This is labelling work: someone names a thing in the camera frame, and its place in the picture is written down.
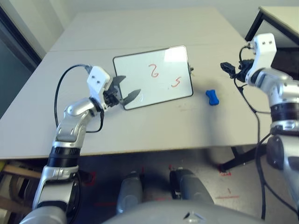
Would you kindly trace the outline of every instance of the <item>gray floor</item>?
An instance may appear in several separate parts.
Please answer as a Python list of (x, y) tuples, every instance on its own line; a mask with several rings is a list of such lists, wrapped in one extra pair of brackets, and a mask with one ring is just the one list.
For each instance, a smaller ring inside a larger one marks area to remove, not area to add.
[[(194, 172), (216, 204), (260, 217), (261, 188), (255, 163), (234, 168), (230, 171), (231, 175), (222, 176), (217, 164), (232, 158), (228, 147), (81, 157), (80, 168), (95, 172), (96, 181), (92, 186), (83, 187), (84, 199), (75, 223), (101, 223), (114, 216), (121, 181), (132, 170), (144, 172), (144, 201), (171, 200), (170, 165), (175, 168), (182, 166)], [(287, 202), (292, 203), (280, 172), (266, 163), (265, 156), (262, 157), (262, 164), (268, 183)], [(267, 223), (298, 223), (296, 215), (267, 189), (266, 201)]]

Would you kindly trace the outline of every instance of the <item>blue object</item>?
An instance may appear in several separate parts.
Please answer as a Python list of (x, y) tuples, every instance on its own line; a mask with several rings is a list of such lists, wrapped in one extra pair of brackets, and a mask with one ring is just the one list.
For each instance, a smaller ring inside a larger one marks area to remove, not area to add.
[(210, 98), (210, 105), (218, 105), (219, 104), (219, 99), (216, 96), (216, 91), (215, 90), (207, 90), (206, 95)]

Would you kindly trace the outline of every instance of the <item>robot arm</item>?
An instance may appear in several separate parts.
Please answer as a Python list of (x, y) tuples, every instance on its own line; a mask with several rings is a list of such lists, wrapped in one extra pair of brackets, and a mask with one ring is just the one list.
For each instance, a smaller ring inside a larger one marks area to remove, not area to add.
[(299, 210), (299, 81), (284, 72), (271, 68), (276, 53), (273, 34), (262, 34), (248, 45), (256, 57), (240, 62), (241, 71), (228, 63), (221, 68), (231, 78), (237, 78), (255, 86), (267, 94), (271, 109), (271, 131), (267, 143), (267, 161), (274, 168), (283, 171), (292, 198)]
[(110, 78), (101, 67), (92, 67), (87, 79), (90, 97), (66, 107), (64, 119), (57, 127), (48, 163), (43, 168), (33, 201), (33, 211), (21, 224), (67, 222), (66, 214), (72, 210), (72, 203), (76, 197), (78, 184), (74, 177), (78, 172), (77, 160), (88, 123), (99, 112), (103, 120), (104, 111), (108, 107), (118, 103), (125, 105), (134, 100), (140, 92), (133, 91), (128, 97), (121, 99), (115, 86), (124, 78)]

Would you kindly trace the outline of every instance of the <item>handwritten number 5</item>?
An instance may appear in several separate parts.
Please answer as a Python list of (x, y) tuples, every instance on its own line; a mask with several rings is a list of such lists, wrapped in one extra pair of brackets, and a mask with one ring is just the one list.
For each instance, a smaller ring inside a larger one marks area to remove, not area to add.
[(176, 79), (176, 81), (177, 81), (177, 84), (175, 84), (175, 85), (171, 85), (171, 87), (177, 87), (178, 86), (178, 84), (180, 84), (180, 81), (179, 81), (179, 79), (180, 79), (181, 77), (178, 77), (177, 79)]
[(154, 66), (154, 69), (153, 69), (153, 71), (151, 72), (151, 76), (153, 77), (153, 78), (156, 78), (158, 75), (159, 75), (159, 73), (154, 73), (154, 71), (155, 71), (155, 69), (157, 68), (157, 66), (155, 65), (155, 64), (150, 64), (149, 65), (149, 67), (150, 66)]

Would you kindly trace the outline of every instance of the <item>black cable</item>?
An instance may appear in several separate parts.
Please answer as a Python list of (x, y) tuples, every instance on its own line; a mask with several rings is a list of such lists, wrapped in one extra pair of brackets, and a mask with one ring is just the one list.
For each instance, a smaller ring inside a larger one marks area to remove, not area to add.
[(100, 127), (98, 128), (98, 130), (87, 131), (86, 133), (96, 133), (96, 132), (99, 132), (100, 130), (102, 130), (103, 122), (104, 122), (104, 110), (103, 109), (101, 109), (101, 111), (100, 111), (100, 120), (101, 120), (101, 123), (100, 123)]
[[(60, 88), (60, 85), (61, 85), (62, 80), (65, 77), (65, 75), (70, 70), (72, 70), (73, 68), (76, 68), (76, 67), (84, 67), (87, 71), (90, 71), (90, 69), (91, 69), (91, 66), (89, 66), (87, 64), (76, 64), (76, 65), (73, 65), (73, 66), (69, 67), (62, 74), (62, 76), (60, 77), (59, 82), (58, 82), (57, 87), (56, 87), (55, 98), (54, 98), (54, 118), (55, 118), (56, 127), (58, 127), (58, 125), (59, 125), (58, 118), (57, 118), (57, 99), (58, 99), (59, 88)], [(104, 111), (101, 109), (101, 111), (100, 111), (100, 127), (96, 131), (86, 131), (86, 133), (96, 133), (96, 132), (99, 132), (102, 129), (102, 127), (103, 127), (103, 121), (104, 121)]]
[(265, 180), (265, 186), (268, 188), (268, 190), (282, 203), (284, 204), (286, 207), (288, 207), (290, 210), (292, 210), (293, 212), (296, 213), (296, 215), (298, 214), (296, 209), (294, 207), (292, 207), (289, 203), (287, 203), (286, 201), (284, 201), (278, 194), (276, 194), (276, 192), (269, 186), (269, 184), (266, 182)]
[(261, 166), (261, 157), (259, 154), (259, 147), (261, 144), (270, 136), (271, 134), (267, 134), (261, 141), (258, 142), (256, 146), (256, 152), (255, 152), (255, 158), (256, 158), (256, 169), (258, 172), (258, 176), (260, 179), (261, 183), (261, 188), (262, 188), (262, 214), (261, 214), (261, 219), (265, 220), (266, 217), (266, 193), (265, 193), (265, 181), (264, 181), (264, 176), (263, 176), (263, 170)]
[(288, 207), (290, 210), (292, 210), (293, 212), (295, 212), (297, 214), (297, 211), (295, 208), (293, 208), (289, 203), (287, 203), (286, 201), (284, 201), (271, 187), (270, 185), (266, 182), (265, 177), (263, 175), (263, 168), (261, 165), (261, 155), (259, 153), (259, 147), (261, 146), (261, 144), (271, 135), (270, 133), (267, 134), (262, 140), (260, 140), (260, 119), (259, 116), (257, 115), (257, 113), (261, 113), (259, 111), (257, 111), (256, 109), (254, 109), (250, 103), (248, 102), (248, 100), (246, 99), (246, 97), (243, 94), (243, 86), (238, 86), (235, 78), (234, 78), (234, 84), (236, 86), (236, 88), (238, 89), (238, 91), (240, 92), (240, 94), (242, 95), (243, 99), (245, 100), (245, 102), (247, 103), (247, 105), (249, 106), (249, 108), (251, 109), (251, 111), (254, 113), (256, 120), (257, 120), (257, 146), (256, 146), (256, 151), (255, 151), (255, 159), (256, 159), (256, 168), (257, 168), (257, 172), (259, 175), (259, 179), (260, 179), (260, 183), (261, 183), (261, 188), (262, 188), (262, 214), (261, 214), (261, 219), (265, 219), (266, 216), (266, 195), (265, 195), (265, 186), (268, 188), (268, 190), (282, 203), (284, 204), (286, 207)]
[(242, 51), (243, 51), (243, 49), (245, 49), (245, 48), (250, 49), (250, 46), (249, 46), (249, 45), (246, 45), (246, 46), (244, 46), (244, 47), (242, 47), (242, 48), (240, 49), (240, 52), (239, 52), (239, 60), (240, 60), (240, 62), (242, 62)]
[(249, 106), (249, 108), (251, 109), (251, 111), (252, 111), (253, 113), (270, 114), (270, 112), (266, 112), (266, 111), (258, 111), (258, 110), (256, 110), (256, 109), (255, 109), (255, 108), (248, 102), (248, 100), (246, 99), (246, 97), (245, 97), (245, 95), (244, 95), (244, 93), (243, 93), (243, 90), (244, 90), (243, 87), (246, 86), (246, 85), (238, 86), (238, 85), (237, 85), (237, 82), (236, 82), (236, 78), (234, 78), (234, 84), (235, 84), (236, 88), (238, 89), (238, 91), (240, 92), (241, 96), (243, 97), (243, 99), (245, 100), (245, 102), (247, 103), (247, 105)]
[(60, 85), (61, 85), (61, 82), (63, 80), (63, 78), (65, 77), (65, 75), (70, 71), (72, 70), (73, 68), (76, 68), (76, 67), (86, 67), (86, 66), (89, 66), (87, 64), (76, 64), (76, 65), (73, 65), (71, 67), (69, 67), (63, 74), (62, 76), (60, 77), (59, 79), (59, 82), (57, 84), (57, 87), (56, 87), (56, 91), (55, 91), (55, 98), (54, 98), (54, 118), (55, 118), (55, 124), (56, 124), (56, 127), (58, 127), (59, 123), (58, 123), (58, 118), (57, 118), (57, 98), (58, 98), (58, 92), (59, 92), (59, 88), (60, 88)]

